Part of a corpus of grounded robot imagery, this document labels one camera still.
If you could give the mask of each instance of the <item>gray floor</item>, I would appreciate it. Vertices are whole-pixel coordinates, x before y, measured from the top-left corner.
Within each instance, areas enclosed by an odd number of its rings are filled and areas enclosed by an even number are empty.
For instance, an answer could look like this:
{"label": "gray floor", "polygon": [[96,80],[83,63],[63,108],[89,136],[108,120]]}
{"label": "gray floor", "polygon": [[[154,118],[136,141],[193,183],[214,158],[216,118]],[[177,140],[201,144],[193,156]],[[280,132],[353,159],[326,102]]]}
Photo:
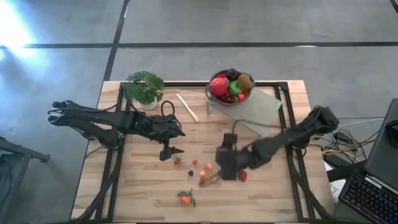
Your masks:
{"label": "gray floor", "polygon": [[[0,2],[0,42],[111,43],[122,4]],[[121,42],[360,41],[398,41],[398,15],[388,0],[133,0],[121,37]],[[13,223],[68,220],[87,141],[51,126],[46,112],[53,101],[96,106],[109,52],[0,49],[0,136],[51,154],[48,164],[30,164]],[[311,105],[330,106],[340,118],[384,116],[398,96],[397,58],[398,47],[119,49],[110,80],[138,70],[165,80],[207,80],[234,67],[258,80],[303,79]],[[345,128],[364,140],[380,125]]]}

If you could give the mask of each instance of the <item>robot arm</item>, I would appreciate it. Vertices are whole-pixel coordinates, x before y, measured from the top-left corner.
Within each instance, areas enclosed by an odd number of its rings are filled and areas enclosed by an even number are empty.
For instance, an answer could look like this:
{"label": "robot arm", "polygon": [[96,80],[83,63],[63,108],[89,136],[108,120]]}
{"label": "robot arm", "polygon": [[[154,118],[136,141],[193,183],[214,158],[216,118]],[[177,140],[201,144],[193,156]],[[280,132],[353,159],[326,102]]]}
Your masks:
{"label": "robot arm", "polygon": [[[138,134],[164,145],[159,159],[169,159],[174,153],[183,150],[169,147],[170,138],[185,136],[177,125],[173,114],[167,116],[146,116],[140,111],[115,111],[109,112],[80,106],[70,100],[54,102],[53,110],[49,111],[49,122],[56,126],[69,126],[81,133],[88,140],[98,141],[115,149],[121,144],[125,134]],[[94,123],[105,124],[110,129],[101,128]]]}
{"label": "robot arm", "polygon": [[256,169],[268,163],[282,146],[304,148],[314,134],[326,134],[337,128],[338,119],[329,108],[316,106],[298,125],[288,128],[273,138],[256,140],[242,148],[234,149],[238,136],[224,134],[223,144],[217,148],[216,162],[221,167],[221,177],[236,179],[236,173],[249,167]]}

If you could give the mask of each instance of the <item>wooden tabletop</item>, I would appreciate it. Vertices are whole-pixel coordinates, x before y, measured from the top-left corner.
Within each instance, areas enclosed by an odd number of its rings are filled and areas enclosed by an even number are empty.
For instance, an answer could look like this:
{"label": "wooden tabletop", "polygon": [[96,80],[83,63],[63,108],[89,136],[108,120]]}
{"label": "wooden tabletop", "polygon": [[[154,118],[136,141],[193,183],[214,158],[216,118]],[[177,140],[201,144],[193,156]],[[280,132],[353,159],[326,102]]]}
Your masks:
{"label": "wooden tabletop", "polygon": [[[296,121],[299,123],[310,112],[307,92],[302,80],[287,81],[294,107]],[[258,87],[274,96],[274,89]],[[104,82],[98,108],[107,108],[116,102],[119,82]],[[179,93],[200,122],[196,123],[179,99]],[[182,124],[185,137],[171,139],[170,145],[185,152],[180,165],[173,159],[159,160],[162,145],[140,136],[126,137],[118,196],[114,210],[114,222],[274,222],[297,221],[289,170],[284,148],[272,158],[270,163],[256,169],[247,170],[245,182],[221,181],[205,188],[198,186],[199,171],[206,163],[216,167],[215,150],[223,140],[223,133],[231,131],[233,120],[217,110],[206,113],[206,96],[203,87],[167,87],[163,100],[175,105],[175,115]],[[285,116],[287,108],[282,100]],[[147,114],[160,114],[160,105]],[[279,124],[275,117],[274,124]],[[238,147],[256,139],[256,134],[243,125],[238,125]],[[280,129],[271,129],[271,136]],[[96,149],[99,143],[90,142],[88,152]],[[91,154],[84,163],[80,184],[76,195],[72,218],[83,213],[98,193],[103,175],[106,150]],[[197,159],[197,166],[192,160]],[[318,147],[308,147],[304,157],[310,188],[319,202],[330,213],[334,203]],[[193,177],[188,171],[193,170]],[[196,208],[180,204],[178,192],[193,189]],[[301,193],[303,209],[305,200]],[[109,197],[106,197],[104,215],[108,211]]]}

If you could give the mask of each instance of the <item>orange fruit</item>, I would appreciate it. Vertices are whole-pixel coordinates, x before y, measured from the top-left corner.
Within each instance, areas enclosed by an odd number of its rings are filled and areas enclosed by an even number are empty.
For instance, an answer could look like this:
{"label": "orange fruit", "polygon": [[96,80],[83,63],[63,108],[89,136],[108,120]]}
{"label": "orange fruit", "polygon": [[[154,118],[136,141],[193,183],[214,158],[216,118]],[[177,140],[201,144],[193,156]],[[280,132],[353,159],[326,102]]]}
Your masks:
{"label": "orange fruit", "polygon": [[206,177],[206,172],[204,170],[200,171],[199,176]]}
{"label": "orange fruit", "polygon": [[205,169],[211,170],[211,164],[206,164],[206,165],[205,165]]}
{"label": "orange fruit", "polygon": [[189,200],[189,197],[188,196],[182,196],[181,197],[181,204],[183,204],[183,205],[189,205],[190,204],[190,200]]}

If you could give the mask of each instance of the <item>potted plant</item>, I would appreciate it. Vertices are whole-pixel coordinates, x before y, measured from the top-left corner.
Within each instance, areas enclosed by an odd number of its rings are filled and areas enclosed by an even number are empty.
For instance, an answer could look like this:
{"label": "potted plant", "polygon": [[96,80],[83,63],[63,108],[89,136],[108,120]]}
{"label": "potted plant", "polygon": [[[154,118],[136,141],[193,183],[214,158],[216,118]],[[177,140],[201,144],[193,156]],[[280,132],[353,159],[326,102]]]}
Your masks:
{"label": "potted plant", "polygon": [[136,99],[144,110],[152,110],[162,100],[163,79],[151,72],[141,71],[129,75],[126,85],[127,94]]}

